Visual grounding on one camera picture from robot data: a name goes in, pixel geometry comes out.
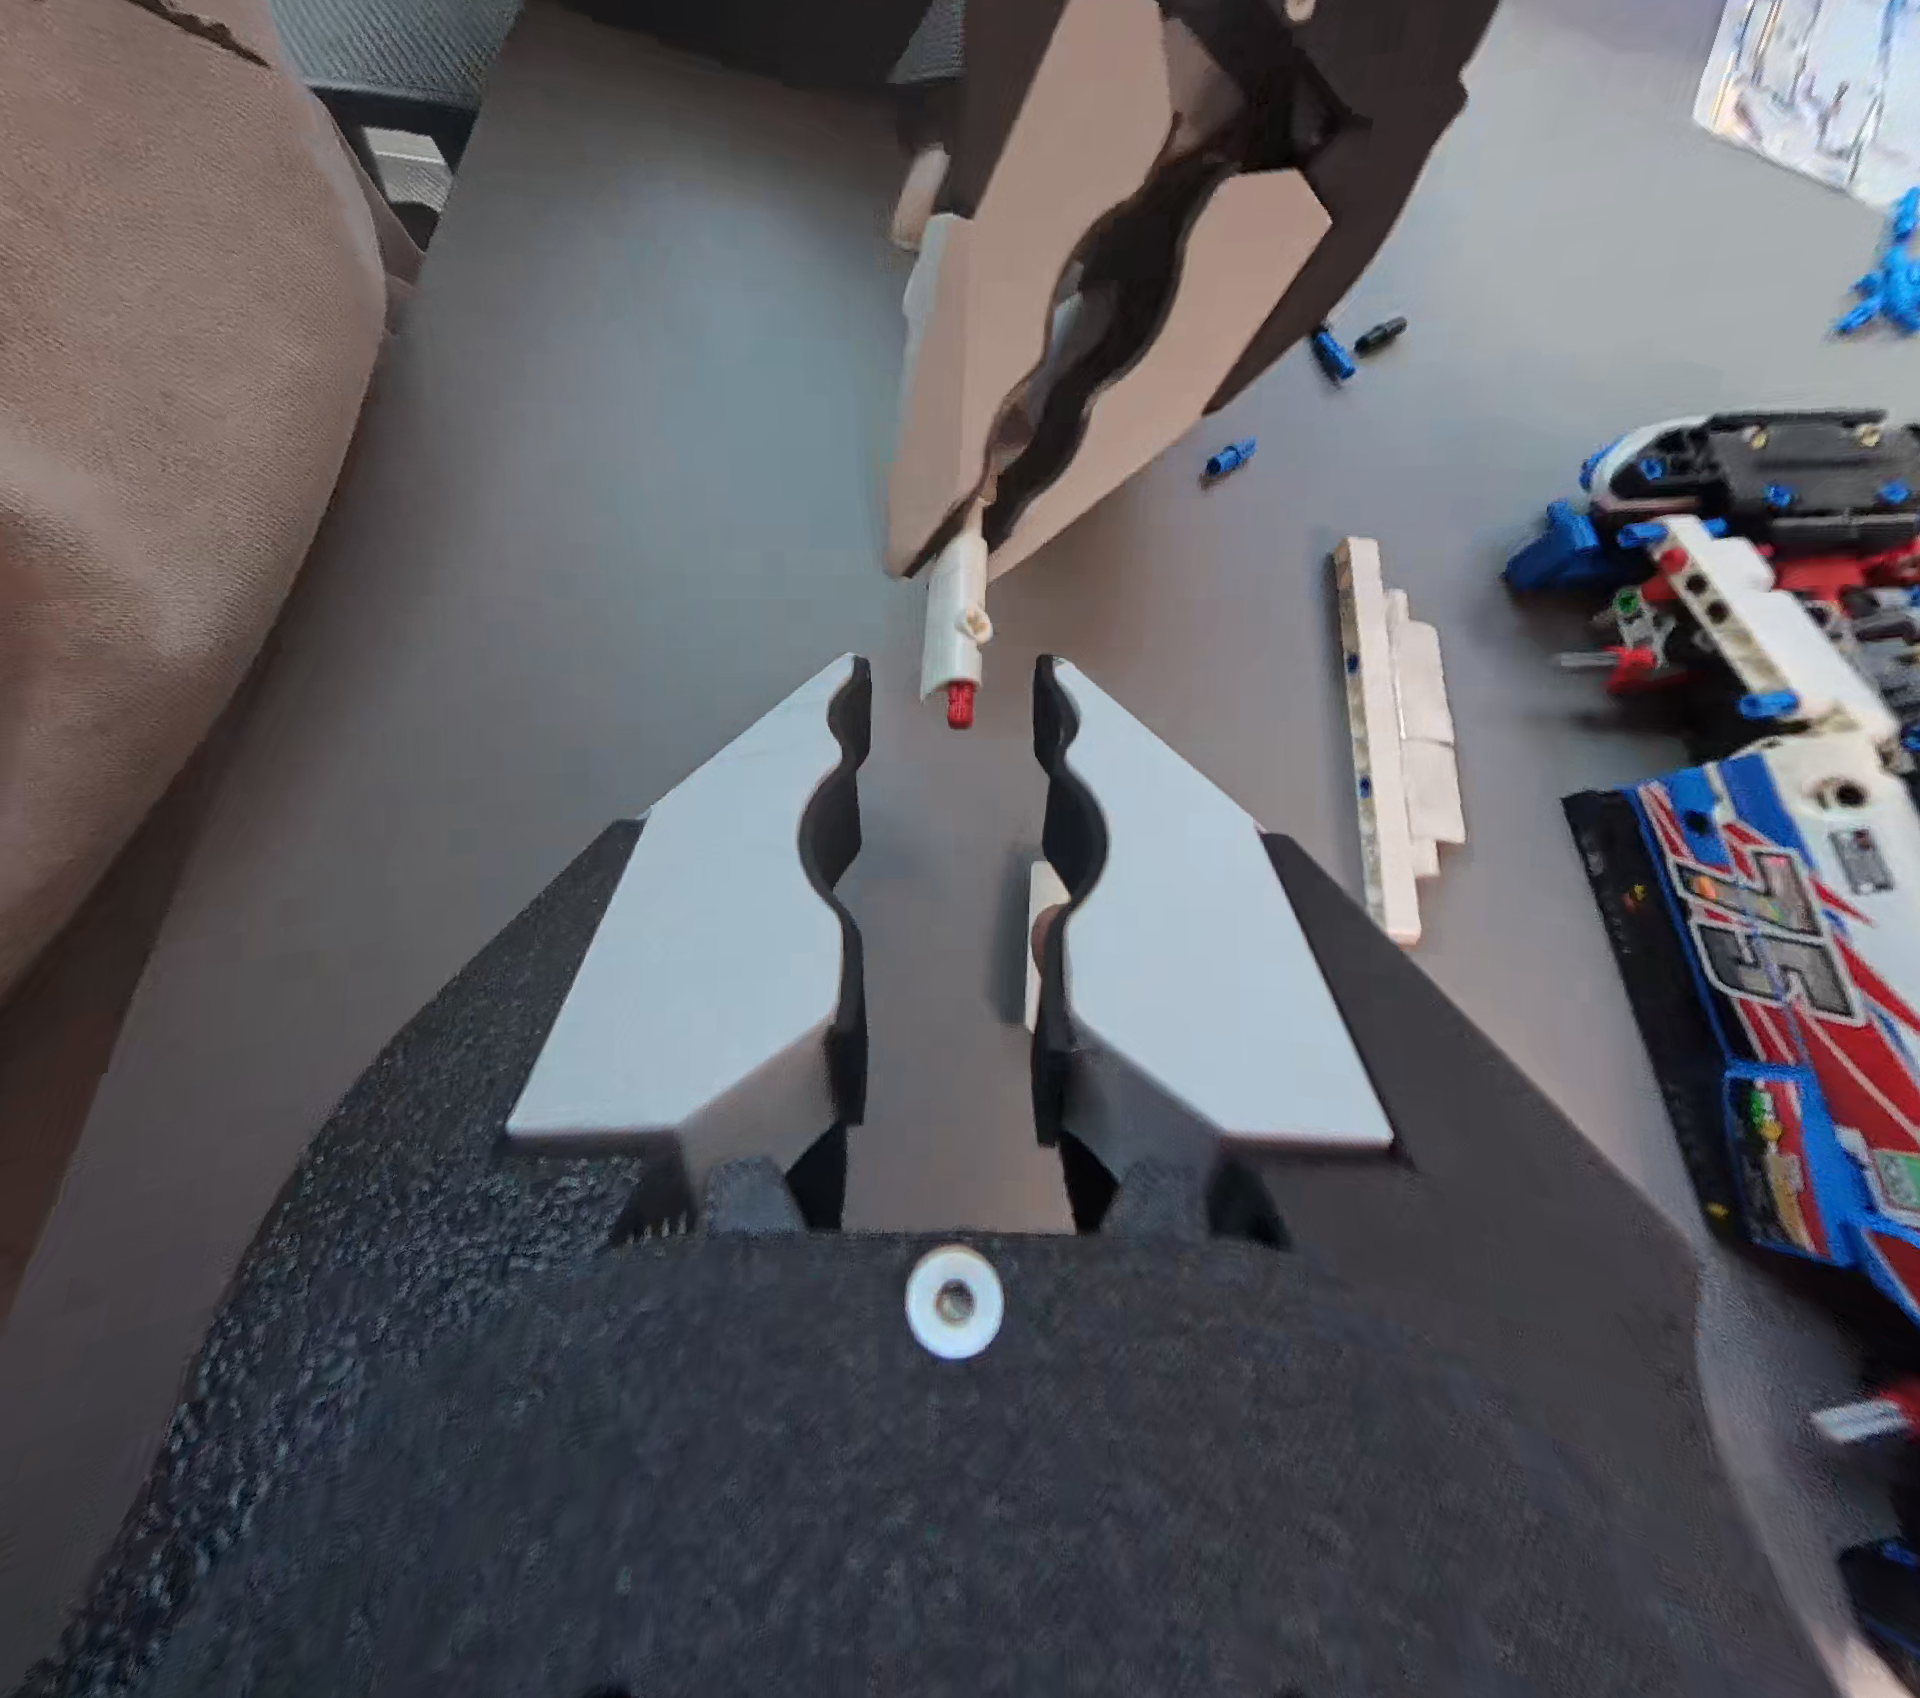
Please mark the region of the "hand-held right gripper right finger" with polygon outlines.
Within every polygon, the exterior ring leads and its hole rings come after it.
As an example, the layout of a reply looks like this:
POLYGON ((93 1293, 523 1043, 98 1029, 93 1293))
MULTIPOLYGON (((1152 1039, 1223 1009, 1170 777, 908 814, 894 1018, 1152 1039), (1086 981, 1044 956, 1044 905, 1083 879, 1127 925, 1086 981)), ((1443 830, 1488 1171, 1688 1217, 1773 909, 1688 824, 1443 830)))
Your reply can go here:
POLYGON ((1031 1111, 1109 1182, 1385 1157, 1389 1111, 1261 824, 1083 669, 1031 683, 1049 783, 1025 875, 1031 1111))

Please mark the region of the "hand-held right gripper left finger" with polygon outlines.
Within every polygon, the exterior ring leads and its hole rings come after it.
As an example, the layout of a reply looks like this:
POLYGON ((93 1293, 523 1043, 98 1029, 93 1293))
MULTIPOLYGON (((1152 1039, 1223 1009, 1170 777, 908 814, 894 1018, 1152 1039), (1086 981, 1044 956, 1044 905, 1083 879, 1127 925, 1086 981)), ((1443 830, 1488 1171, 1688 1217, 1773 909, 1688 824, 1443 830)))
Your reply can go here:
POLYGON ((634 848, 507 1111, 507 1150, 785 1178, 870 1100, 860 856, 871 669, 840 654, 687 773, 634 848))

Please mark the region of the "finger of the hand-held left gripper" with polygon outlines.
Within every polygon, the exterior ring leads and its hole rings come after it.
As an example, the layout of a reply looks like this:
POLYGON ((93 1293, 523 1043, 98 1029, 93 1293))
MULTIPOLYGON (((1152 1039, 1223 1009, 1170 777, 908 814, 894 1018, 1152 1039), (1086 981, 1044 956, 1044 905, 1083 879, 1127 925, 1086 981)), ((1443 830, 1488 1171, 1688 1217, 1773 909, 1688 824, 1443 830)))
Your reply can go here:
POLYGON ((1068 260, 1044 357, 1001 412, 991 578, 1189 441, 1333 228, 1289 93, 1259 107, 1184 23, 1162 27, 1162 62, 1168 144, 1068 260))
POLYGON ((1064 0, 974 205, 923 218, 882 568, 910 578, 1012 473, 997 435, 1052 352, 1074 260, 1139 200, 1184 117, 1158 0, 1064 0))

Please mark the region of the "printed instruction sheet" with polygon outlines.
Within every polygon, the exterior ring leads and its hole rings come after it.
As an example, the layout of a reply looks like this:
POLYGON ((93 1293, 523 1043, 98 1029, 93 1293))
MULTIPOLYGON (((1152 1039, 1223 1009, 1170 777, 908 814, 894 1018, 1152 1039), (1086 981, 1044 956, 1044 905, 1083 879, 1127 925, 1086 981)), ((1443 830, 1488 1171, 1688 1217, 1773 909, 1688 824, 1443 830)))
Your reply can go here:
POLYGON ((1889 211, 1920 182, 1920 0, 1722 0, 1693 125, 1889 211))

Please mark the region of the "small white brick piece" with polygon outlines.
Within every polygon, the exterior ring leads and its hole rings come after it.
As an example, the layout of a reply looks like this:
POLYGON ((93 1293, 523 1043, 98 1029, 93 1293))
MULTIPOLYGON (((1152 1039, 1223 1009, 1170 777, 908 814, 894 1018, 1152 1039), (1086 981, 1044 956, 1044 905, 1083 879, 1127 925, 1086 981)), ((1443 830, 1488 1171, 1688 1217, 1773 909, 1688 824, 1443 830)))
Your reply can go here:
POLYGON ((949 708, 949 730, 974 730, 980 654, 997 636, 985 614, 991 548, 980 529, 985 504, 974 499, 954 534, 937 548, 923 574, 923 641, 920 702, 949 708))

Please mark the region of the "grey desk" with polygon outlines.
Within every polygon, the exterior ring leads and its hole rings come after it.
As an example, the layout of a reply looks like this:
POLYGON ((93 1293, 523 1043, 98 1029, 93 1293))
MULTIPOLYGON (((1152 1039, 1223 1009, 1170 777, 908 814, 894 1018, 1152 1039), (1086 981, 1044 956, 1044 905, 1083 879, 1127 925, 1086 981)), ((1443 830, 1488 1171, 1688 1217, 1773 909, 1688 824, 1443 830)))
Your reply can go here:
POLYGON ((871 663, 870 1116, 845 1230, 1064 1235, 1022 1039, 1037 654, 1359 883, 1327 556, 1378 534, 1436 623, 1468 848, 1414 952, 1702 1279, 1702 1378, 1787 1609, 1845 1693, 1808 1457, 1839 1325, 1705 1244, 1562 793, 1668 765, 1593 713, 1501 563, 1632 422, 1883 402, 1916 341, 1818 328, 1872 218, 1693 127, 1722 0, 1511 0, 1474 103, 1351 294, 1413 318, 1359 387, 1276 365, 1001 594, 980 730, 910 708, 879 569, 904 262, 894 130, 532 5, 275 654, 192 817, 156 944, 3 1325, 3 1693, 138 1510, 206 1325, 339 1100, 613 822, 836 654, 871 663))

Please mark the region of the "black office chair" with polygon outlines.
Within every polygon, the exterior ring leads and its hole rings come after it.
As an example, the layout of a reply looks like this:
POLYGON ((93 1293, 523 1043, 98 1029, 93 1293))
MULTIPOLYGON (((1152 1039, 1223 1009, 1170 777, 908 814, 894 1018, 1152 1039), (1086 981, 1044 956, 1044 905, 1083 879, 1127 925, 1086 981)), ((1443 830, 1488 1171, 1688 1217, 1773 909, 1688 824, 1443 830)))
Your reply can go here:
POLYGON ((523 0, 266 0, 282 47, 417 245, 435 243, 523 0))

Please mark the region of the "person's beige sweatshirt torso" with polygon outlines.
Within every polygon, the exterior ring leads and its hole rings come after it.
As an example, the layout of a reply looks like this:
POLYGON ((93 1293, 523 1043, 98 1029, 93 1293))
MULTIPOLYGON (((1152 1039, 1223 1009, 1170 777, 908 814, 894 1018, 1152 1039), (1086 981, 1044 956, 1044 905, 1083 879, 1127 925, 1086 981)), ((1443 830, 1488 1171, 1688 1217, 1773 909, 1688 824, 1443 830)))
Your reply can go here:
POLYGON ((266 0, 3 0, 3 1314, 417 269, 266 0))

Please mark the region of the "toy brick race car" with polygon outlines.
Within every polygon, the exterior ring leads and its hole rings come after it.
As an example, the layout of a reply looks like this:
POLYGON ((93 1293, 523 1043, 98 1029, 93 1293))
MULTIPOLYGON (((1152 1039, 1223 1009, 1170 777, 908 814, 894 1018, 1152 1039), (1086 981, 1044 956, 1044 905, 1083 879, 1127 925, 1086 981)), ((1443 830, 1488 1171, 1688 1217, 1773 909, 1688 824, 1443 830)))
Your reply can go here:
POLYGON ((1893 1448, 1893 1536, 1843 1548, 1859 1632, 1916 1693, 1920 1317, 1920 448, 1882 410, 1640 426, 1502 568, 1593 607, 1617 702, 1693 759, 1568 793, 1698 1204, 1867 1336, 1809 1420, 1893 1448))

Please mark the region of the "pile of blue pins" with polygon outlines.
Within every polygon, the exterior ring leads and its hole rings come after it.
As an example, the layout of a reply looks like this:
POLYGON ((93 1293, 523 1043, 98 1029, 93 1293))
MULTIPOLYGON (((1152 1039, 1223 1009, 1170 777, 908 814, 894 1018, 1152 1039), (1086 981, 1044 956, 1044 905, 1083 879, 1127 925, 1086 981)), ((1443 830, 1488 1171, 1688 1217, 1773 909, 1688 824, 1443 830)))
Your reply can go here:
POLYGON ((1843 312, 1843 321, 1831 323, 1831 340, 1851 340, 1867 323, 1883 323, 1904 340, 1916 340, 1916 328, 1920 328, 1916 228, 1920 228, 1920 188, 1908 188, 1889 205, 1878 262, 1853 279, 1853 308, 1843 312))

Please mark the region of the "white brick beam assembly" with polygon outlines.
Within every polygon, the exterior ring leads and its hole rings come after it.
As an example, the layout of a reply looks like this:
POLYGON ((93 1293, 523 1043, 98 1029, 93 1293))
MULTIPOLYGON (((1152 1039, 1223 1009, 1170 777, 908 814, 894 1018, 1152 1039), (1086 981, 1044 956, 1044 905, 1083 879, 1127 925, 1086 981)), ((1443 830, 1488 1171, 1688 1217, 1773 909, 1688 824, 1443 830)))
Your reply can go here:
POLYGON ((1333 596, 1364 909, 1397 948, 1414 948, 1425 886, 1468 848, 1443 636, 1385 578, 1369 534, 1338 538, 1333 596))

